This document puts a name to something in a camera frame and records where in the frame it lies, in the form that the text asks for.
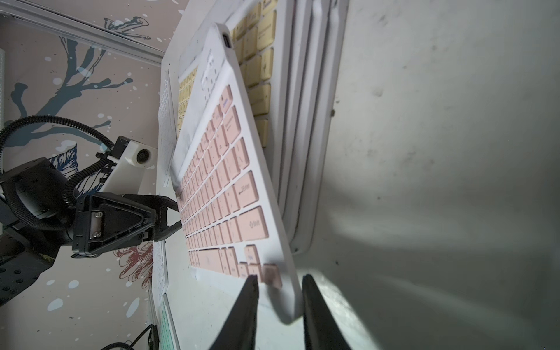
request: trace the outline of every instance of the floral wallpaper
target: floral wallpaper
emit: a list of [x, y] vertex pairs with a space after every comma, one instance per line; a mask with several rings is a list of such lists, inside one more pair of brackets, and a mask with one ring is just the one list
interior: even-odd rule
[[[143, 23], [141, 18], [129, 22], [107, 23], [125, 32]], [[5, 123], [58, 115], [93, 126], [113, 142], [123, 135], [157, 147], [159, 67], [6, 19], [0, 19], [0, 48], [6, 51]], [[4, 168], [47, 157], [69, 177], [103, 150], [78, 130], [34, 124], [9, 139]], [[99, 190], [102, 176], [90, 176], [80, 192]], [[154, 193], [155, 182], [156, 170], [148, 169], [140, 193]], [[70, 247], [62, 247], [52, 268], [0, 308], [0, 349], [100, 349], [130, 343], [142, 331], [152, 244], [95, 259], [71, 255]], [[144, 348], [145, 341], [135, 346]]]
[[165, 51], [188, 0], [31, 0]]

